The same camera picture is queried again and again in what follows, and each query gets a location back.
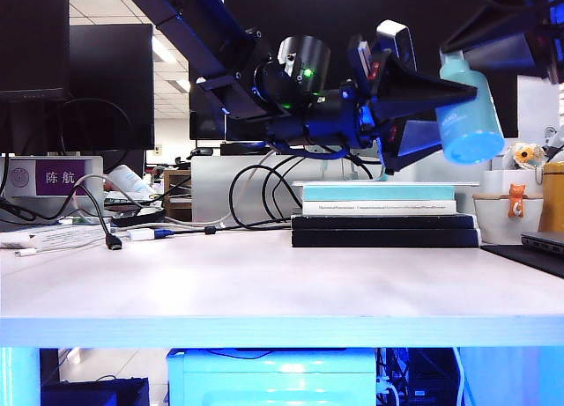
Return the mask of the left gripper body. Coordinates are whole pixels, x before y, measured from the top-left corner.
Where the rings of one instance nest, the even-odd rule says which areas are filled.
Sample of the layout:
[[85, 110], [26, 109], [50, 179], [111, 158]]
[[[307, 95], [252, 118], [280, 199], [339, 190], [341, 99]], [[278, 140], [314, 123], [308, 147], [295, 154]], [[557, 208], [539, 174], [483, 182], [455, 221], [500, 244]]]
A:
[[375, 145], [377, 158], [384, 159], [384, 132], [390, 127], [390, 118], [382, 111], [378, 112], [377, 102], [391, 52], [373, 51], [361, 35], [354, 35], [348, 42], [346, 54], [352, 79], [341, 85], [342, 117], [345, 119], [341, 156]]

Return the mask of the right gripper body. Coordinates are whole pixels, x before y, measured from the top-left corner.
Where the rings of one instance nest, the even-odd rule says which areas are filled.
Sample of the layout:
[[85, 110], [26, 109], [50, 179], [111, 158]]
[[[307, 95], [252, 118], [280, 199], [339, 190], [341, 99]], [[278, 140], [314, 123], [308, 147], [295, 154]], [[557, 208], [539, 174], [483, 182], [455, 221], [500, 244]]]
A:
[[509, 13], [508, 33], [522, 34], [535, 73], [552, 84], [563, 83], [563, 0], [502, 0]]

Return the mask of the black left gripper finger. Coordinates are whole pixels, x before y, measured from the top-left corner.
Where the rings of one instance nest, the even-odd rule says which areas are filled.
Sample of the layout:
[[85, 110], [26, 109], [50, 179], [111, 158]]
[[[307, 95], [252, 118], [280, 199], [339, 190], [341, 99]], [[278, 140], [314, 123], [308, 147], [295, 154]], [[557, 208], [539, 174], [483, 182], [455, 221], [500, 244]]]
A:
[[474, 100], [477, 88], [429, 77], [382, 55], [377, 72], [377, 114], [412, 115]]
[[396, 119], [382, 128], [382, 164], [385, 173], [399, 172], [441, 149], [442, 141], [436, 121]]

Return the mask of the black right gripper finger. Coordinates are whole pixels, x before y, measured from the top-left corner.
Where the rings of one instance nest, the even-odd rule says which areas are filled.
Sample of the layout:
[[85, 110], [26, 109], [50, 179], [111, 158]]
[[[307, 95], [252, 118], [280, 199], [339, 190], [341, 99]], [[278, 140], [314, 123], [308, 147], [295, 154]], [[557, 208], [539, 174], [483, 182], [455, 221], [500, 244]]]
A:
[[474, 70], [483, 72], [507, 72], [529, 77], [543, 76], [543, 65], [537, 63], [537, 49], [524, 33], [466, 50], [464, 59]]
[[443, 54], [469, 51], [531, 28], [531, 13], [484, 7], [441, 45]]

